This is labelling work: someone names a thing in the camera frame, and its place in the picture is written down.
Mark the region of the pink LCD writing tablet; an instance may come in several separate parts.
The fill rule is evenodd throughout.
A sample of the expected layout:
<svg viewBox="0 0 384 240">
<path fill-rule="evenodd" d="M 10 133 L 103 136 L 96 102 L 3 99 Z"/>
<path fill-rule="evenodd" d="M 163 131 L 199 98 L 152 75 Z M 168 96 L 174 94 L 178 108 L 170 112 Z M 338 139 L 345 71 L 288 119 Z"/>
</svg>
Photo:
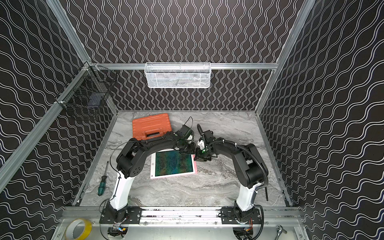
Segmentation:
<svg viewBox="0 0 384 240">
<path fill-rule="evenodd" d="M 195 155 L 176 150 L 162 150 L 151 155 L 151 179 L 194 175 L 198 173 Z"/>
</svg>

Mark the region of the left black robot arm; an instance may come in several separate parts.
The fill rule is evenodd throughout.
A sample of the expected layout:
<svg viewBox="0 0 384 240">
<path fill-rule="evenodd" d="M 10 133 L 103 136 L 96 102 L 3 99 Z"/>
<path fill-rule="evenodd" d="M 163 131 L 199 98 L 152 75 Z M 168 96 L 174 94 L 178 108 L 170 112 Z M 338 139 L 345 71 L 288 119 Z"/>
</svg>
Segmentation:
<svg viewBox="0 0 384 240">
<path fill-rule="evenodd" d="M 130 139 L 117 157 L 117 179 L 112 197 L 103 207 L 101 222 L 121 223 L 128 216 L 128 196 L 135 177 L 144 168 L 147 157 L 162 150 L 175 149 L 193 155 L 196 144 L 192 130 L 168 132 L 149 140 Z"/>
</svg>

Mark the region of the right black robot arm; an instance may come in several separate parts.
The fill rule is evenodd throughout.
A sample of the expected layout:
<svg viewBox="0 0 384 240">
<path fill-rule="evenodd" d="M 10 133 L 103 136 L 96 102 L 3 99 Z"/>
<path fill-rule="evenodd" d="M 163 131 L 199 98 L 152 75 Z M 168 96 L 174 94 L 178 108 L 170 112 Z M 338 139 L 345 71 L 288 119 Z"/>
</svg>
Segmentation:
<svg viewBox="0 0 384 240">
<path fill-rule="evenodd" d="M 213 157 L 224 155 L 232 160 L 236 176 L 241 184 L 239 195 L 234 203 L 234 219 L 247 222 L 255 209 L 254 201 L 259 189 L 269 184 L 268 169 L 253 144 L 240 145 L 225 139 L 210 143 L 200 141 L 195 150 L 195 161 L 207 162 Z"/>
</svg>

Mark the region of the orange plastic tool case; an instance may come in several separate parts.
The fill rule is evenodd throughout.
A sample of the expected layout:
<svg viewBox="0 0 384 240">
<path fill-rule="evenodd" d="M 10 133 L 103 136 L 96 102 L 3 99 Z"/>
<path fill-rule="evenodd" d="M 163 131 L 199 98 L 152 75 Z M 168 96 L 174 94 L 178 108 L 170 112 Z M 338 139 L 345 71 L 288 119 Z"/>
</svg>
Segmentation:
<svg viewBox="0 0 384 240">
<path fill-rule="evenodd" d="M 133 138 L 141 140 L 149 140 L 164 136 L 167 132 L 172 131 L 172 126 L 168 114 L 158 114 L 139 119 L 134 119 Z"/>
</svg>

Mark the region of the yellow tape roll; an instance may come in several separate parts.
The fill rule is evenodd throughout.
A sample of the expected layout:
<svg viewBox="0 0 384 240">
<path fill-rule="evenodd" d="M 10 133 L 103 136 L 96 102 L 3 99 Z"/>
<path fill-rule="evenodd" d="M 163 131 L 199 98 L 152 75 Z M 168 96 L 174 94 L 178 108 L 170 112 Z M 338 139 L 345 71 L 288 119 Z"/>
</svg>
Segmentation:
<svg viewBox="0 0 384 240">
<path fill-rule="evenodd" d="M 75 219 L 66 228 L 65 240 L 86 240 L 92 231 L 93 224 L 87 219 Z"/>
</svg>

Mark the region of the green handled screwdriver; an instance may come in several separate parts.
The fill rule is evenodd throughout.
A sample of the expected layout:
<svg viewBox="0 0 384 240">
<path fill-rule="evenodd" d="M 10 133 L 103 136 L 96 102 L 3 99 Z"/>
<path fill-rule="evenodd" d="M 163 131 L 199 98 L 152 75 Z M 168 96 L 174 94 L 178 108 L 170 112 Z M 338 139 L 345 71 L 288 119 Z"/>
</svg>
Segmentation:
<svg viewBox="0 0 384 240">
<path fill-rule="evenodd" d="M 98 196 L 102 196 L 105 192 L 106 182 L 108 178 L 108 167 L 109 167 L 109 161 L 107 161 L 106 163 L 104 174 L 102 175 L 101 181 L 99 183 L 98 192 L 97 192 Z"/>
</svg>

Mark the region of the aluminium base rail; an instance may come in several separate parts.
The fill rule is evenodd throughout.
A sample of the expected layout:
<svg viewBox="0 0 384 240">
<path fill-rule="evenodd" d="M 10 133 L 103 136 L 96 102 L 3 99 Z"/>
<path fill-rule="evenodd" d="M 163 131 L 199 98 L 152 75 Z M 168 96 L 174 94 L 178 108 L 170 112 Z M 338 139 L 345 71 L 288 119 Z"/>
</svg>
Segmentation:
<svg viewBox="0 0 384 240">
<path fill-rule="evenodd" d="M 240 227 L 252 220 L 258 226 L 299 224 L 301 213 L 297 208 L 258 208 L 242 213 L 234 207 L 128 207 L 118 216 L 98 207 L 68 207 L 62 220 L 85 218 L 96 224 L 114 223 L 135 227 Z"/>
</svg>

